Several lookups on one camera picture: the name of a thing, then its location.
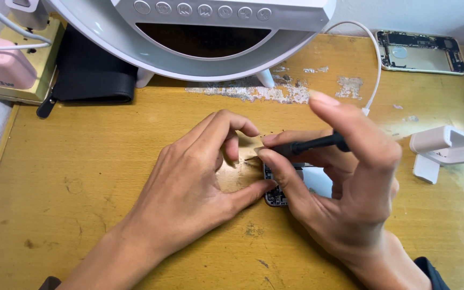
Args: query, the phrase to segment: pink charger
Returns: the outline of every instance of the pink charger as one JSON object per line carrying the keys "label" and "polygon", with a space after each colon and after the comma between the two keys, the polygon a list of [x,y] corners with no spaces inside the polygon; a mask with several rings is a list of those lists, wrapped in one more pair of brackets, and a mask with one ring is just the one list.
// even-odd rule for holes
{"label": "pink charger", "polygon": [[[12,46],[11,41],[0,38],[0,46]],[[0,50],[0,86],[25,90],[37,79],[37,71],[19,49]]]}

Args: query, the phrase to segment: yellow desk surface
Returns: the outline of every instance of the yellow desk surface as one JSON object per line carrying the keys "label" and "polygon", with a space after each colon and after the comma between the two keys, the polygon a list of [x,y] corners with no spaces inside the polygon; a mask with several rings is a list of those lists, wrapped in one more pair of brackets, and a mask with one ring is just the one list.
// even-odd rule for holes
{"label": "yellow desk surface", "polygon": [[[361,108],[373,89],[375,63],[369,39],[319,35],[278,74],[332,96],[340,91],[339,76],[360,77],[362,100],[341,100]],[[303,71],[325,66],[328,72]],[[155,76],[130,105],[60,103],[45,120],[35,106],[14,106],[0,146],[0,289],[36,290],[49,275],[65,279],[132,207],[160,149],[213,111],[246,115],[262,135],[326,128],[305,104],[242,102],[188,93],[185,85]],[[464,289],[464,165],[441,168],[438,184],[429,185],[412,175],[415,155],[408,147],[415,132],[446,124],[464,130],[464,76],[383,71],[369,117],[403,147],[401,190],[387,228],[412,258],[427,256],[451,289]],[[244,163],[259,144],[259,138],[242,142],[241,163],[219,171],[222,188],[261,178],[260,167]],[[166,259],[137,289],[358,287],[287,209],[261,200]]]}

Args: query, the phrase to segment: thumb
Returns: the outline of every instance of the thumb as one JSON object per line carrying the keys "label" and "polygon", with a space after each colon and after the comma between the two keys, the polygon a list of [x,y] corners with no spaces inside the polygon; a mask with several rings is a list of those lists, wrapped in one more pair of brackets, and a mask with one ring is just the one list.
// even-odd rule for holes
{"label": "thumb", "polygon": [[309,204],[311,193],[287,158],[267,148],[261,149],[257,156],[271,169],[291,208]]}
{"label": "thumb", "polygon": [[256,181],[243,189],[230,193],[235,214],[255,203],[263,194],[276,186],[277,182],[271,179],[265,179]]}

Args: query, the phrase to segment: screwdriver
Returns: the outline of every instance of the screwdriver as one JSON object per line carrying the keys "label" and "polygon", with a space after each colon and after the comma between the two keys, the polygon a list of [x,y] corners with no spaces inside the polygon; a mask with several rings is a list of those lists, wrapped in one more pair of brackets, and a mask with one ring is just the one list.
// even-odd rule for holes
{"label": "screwdriver", "polygon": [[306,142],[291,142],[270,148],[284,157],[300,155],[313,148],[322,148],[336,145],[342,152],[350,152],[350,148],[341,134],[333,131],[332,135],[321,137]]}

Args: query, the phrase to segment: white speaker lamp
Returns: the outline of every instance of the white speaker lamp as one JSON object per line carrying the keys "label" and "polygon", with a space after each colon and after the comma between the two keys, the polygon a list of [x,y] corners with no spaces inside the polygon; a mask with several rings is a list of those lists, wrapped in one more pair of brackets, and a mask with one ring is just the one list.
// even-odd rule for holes
{"label": "white speaker lamp", "polygon": [[193,82],[256,75],[322,30],[336,0],[49,0],[81,33],[139,67],[137,87],[154,74]]}

